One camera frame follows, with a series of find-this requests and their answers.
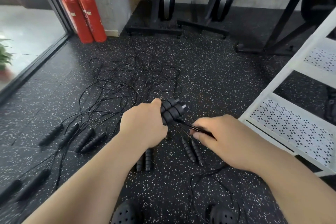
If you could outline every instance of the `white shelving rack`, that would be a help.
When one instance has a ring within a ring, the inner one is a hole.
[[[336,89],[336,9],[241,115],[239,120],[279,148],[300,155],[321,171],[336,174],[336,126],[273,93],[297,71]]]

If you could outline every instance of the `person's left arm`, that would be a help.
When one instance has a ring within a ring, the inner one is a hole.
[[[125,112],[120,132],[23,223],[109,223],[128,172],[167,134],[160,106],[154,99]]]

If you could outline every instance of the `fire extinguisher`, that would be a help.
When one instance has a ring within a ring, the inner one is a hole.
[[[78,0],[62,0],[62,3],[69,14],[71,22],[78,33],[79,39],[83,44],[93,42],[93,37],[88,25],[86,24],[81,6]]]
[[[106,33],[100,20],[95,0],[79,0],[83,13],[89,23],[93,38],[96,42],[106,41]]]

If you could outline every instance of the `perforated metal shelf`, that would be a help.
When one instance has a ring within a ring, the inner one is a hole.
[[[304,61],[320,69],[336,74],[336,41],[324,38]]]
[[[335,146],[333,134],[317,125],[311,116],[295,113],[286,106],[286,100],[280,102],[271,96],[262,101],[250,118],[329,167]]]

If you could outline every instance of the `wall baseboard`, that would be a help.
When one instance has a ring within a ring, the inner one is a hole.
[[[105,29],[105,33],[107,36],[116,36],[119,37],[119,33],[117,30],[109,30],[109,29]]]

